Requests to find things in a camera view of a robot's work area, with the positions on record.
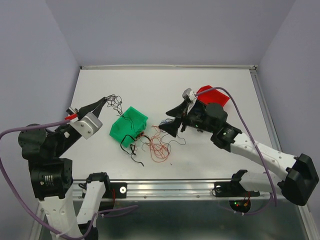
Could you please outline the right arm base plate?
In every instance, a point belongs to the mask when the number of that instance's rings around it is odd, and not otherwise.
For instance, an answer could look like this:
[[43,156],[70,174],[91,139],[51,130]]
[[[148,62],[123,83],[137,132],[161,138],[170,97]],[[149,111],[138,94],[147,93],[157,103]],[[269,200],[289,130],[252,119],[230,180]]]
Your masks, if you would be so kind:
[[211,194],[217,198],[259,197],[259,191],[247,191],[240,184],[240,180],[247,172],[247,170],[241,169],[232,175],[230,181],[216,182]]

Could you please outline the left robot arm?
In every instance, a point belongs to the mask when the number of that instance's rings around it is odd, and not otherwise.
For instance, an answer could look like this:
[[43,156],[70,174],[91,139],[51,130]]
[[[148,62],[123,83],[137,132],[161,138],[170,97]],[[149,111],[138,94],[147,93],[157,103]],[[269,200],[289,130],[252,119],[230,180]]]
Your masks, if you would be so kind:
[[48,228],[56,240],[97,240],[96,219],[102,197],[111,193],[106,172],[91,173],[86,179],[86,194],[78,215],[73,204],[73,162],[62,155],[80,138],[92,137],[101,127],[100,112],[107,103],[97,102],[69,108],[61,123],[30,124],[18,135],[22,157],[28,161],[33,193],[43,208]]

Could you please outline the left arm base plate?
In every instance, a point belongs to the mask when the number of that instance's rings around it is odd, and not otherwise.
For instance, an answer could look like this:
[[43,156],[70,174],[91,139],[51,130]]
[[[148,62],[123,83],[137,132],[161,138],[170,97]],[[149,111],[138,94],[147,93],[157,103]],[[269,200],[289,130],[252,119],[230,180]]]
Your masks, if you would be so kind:
[[110,190],[106,190],[103,199],[125,199],[127,197],[126,182],[111,182]]

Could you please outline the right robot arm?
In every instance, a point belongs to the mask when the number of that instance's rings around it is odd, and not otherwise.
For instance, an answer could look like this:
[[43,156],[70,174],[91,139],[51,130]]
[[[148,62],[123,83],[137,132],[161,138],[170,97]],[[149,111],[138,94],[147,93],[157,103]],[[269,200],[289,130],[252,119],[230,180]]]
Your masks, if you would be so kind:
[[319,183],[313,160],[306,154],[283,153],[252,140],[250,136],[227,122],[228,114],[218,103],[207,105],[195,101],[192,107],[184,101],[166,114],[171,120],[159,128],[172,137],[191,127],[211,133],[210,140],[219,149],[242,156],[264,167],[263,173],[239,170],[228,188],[234,195],[244,192],[269,192],[284,196],[291,203],[304,206]]

